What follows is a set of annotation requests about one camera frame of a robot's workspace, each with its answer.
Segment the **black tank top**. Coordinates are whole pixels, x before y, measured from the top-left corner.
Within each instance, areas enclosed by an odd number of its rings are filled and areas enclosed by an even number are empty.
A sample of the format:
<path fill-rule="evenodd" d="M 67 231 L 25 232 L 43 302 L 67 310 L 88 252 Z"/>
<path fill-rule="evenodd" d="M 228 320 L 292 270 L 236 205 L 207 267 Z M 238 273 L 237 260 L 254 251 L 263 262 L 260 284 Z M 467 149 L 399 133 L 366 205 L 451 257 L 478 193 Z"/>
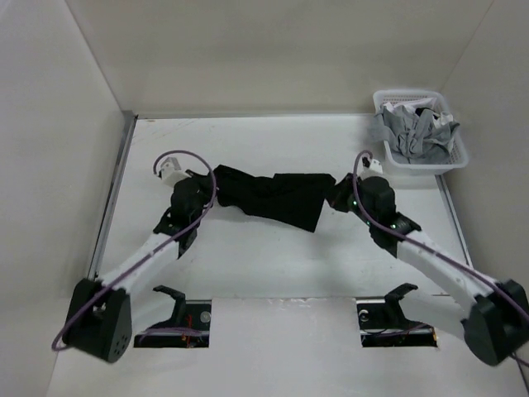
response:
<path fill-rule="evenodd" d="M 217 201 L 244 214 L 271 219 L 314 232 L 326 193 L 336 179 L 329 174 L 253 176 L 225 165 L 214 170 Z"/>

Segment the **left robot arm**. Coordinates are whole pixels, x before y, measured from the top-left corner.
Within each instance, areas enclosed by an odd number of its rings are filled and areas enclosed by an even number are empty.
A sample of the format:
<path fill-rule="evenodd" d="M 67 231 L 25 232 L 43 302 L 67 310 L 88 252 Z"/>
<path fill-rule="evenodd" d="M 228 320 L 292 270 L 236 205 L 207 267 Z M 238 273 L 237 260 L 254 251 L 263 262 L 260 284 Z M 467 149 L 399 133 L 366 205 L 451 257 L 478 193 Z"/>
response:
<path fill-rule="evenodd" d="M 116 269 L 74 287 L 63 328 L 52 342 L 56 352 L 73 348 L 107 363 L 119 360 L 134 339 L 133 301 L 155 276 L 194 244 L 212 208 L 217 180 L 192 171 L 177 182 L 147 241 Z"/>

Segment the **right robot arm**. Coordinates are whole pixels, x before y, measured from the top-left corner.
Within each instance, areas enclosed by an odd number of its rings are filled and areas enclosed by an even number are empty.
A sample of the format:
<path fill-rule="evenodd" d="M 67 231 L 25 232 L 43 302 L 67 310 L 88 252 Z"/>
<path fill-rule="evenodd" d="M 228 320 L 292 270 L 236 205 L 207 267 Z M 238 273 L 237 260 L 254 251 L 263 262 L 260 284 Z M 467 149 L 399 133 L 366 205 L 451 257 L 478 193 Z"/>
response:
<path fill-rule="evenodd" d="M 461 265 L 411 218 L 397 210 L 395 192 L 380 176 L 348 174 L 326 196 L 330 207 L 354 213 L 374 243 L 441 287 L 454 301 L 436 302 L 415 285 L 386 294 L 385 321 L 396 328 L 425 323 L 463 340 L 484 364 L 497 366 L 528 342 L 528 299 L 514 280 L 500 282 Z"/>

